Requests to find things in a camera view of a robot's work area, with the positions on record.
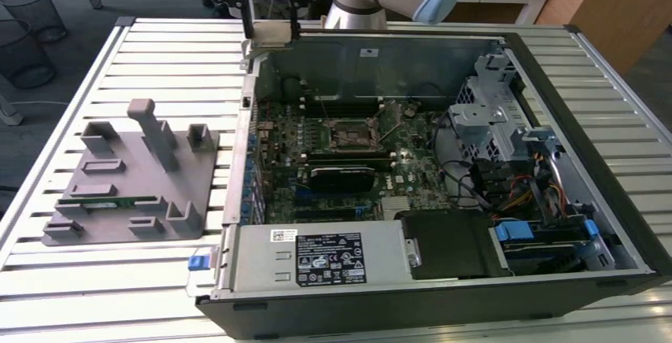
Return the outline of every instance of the green circuit board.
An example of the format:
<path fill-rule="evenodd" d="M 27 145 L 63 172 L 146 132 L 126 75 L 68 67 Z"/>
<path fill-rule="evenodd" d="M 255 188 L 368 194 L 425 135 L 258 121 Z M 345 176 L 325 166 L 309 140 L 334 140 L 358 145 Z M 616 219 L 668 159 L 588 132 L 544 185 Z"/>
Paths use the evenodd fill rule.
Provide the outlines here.
<path fill-rule="evenodd" d="M 297 212 L 339 209 L 357 209 L 356 219 L 382 219 L 381 198 L 394 196 L 408 197 L 412 209 L 453 208 L 426 146 L 440 112 L 410 112 L 417 107 L 409 101 L 388 101 L 369 118 L 307 118 L 299 105 L 271 102 L 259 106 L 265 223 L 311 222 L 298 219 Z M 385 153 L 394 166 L 376 172 L 369 192 L 311 196 L 310 167 L 302 154 L 352 150 Z"/>

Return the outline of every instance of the sticker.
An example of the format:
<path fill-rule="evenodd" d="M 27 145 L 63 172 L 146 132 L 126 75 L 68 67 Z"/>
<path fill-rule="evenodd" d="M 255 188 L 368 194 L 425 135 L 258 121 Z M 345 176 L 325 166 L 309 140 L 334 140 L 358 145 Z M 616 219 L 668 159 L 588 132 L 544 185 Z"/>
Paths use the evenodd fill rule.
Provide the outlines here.
<path fill-rule="evenodd" d="M 84 208 L 87 209 L 114 209 L 116 208 L 116 203 L 91 203 L 84 204 Z"/>
<path fill-rule="evenodd" d="M 297 236 L 297 284 L 342 286 L 366 283 L 361 233 Z"/>
<path fill-rule="evenodd" d="M 317 95 L 315 100 L 317 101 L 337 101 L 338 100 L 338 95 Z"/>
<path fill-rule="evenodd" d="M 378 57 L 377 48 L 362 48 L 360 50 L 360 57 Z"/>
<path fill-rule="evenodd" d="M 271 242 L 294 242 L 297 233 L 297 229 L 274 229 L 271 230 Z"/>

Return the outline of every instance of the barcode sticker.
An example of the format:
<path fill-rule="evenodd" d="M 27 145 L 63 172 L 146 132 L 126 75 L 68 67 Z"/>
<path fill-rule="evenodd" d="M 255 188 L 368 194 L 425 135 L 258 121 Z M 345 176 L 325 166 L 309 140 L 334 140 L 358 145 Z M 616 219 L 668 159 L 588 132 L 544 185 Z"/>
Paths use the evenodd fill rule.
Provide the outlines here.
<path fill-rule="evenodd" d="M 271 230 L 271 242 L 294 242 L 297 240 L 297 229 Z"/>

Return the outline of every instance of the motherboard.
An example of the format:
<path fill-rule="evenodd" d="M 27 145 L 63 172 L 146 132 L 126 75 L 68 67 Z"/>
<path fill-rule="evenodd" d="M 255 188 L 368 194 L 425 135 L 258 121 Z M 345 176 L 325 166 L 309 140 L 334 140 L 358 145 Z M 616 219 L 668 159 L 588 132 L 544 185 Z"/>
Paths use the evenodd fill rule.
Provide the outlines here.
<path fill-rule="evenodd" d="M 432 150 L 440 115 L 413 100 L 261 102 L 265 223 L 376 220 L 396 209 L 452 208 Z"/>

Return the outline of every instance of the white label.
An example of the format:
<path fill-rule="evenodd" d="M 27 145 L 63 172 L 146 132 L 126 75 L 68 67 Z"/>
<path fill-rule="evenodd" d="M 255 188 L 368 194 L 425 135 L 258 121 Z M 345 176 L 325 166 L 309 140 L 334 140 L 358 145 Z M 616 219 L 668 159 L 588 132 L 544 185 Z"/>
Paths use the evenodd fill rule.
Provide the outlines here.
<path fill-rule="evenodd" d="M 344 276 L 364 276 L 365 270 L 344 270 Z"/>
<path fill-rule="evenodd" d="M 116 208 L 115 203 L 92 203 L 92 204 L 84 204 L 84 208 L 87 209 L 110 209 L 110 208 Z"/>
<path fill-rule="evenodd" d="M 378 57 L 378 48 L 362 48 L 360 57 Z"/>
<path fill-rule="evenodd" d="M 294 242 L 297 240 L 297 229 L 271 230 L 271 242 Z"/>
<path fill-rule="evenodd" d="M 338 95 L 321 95 L 315 96 L 317 101 L 337 101 L 338 100 Z"/>

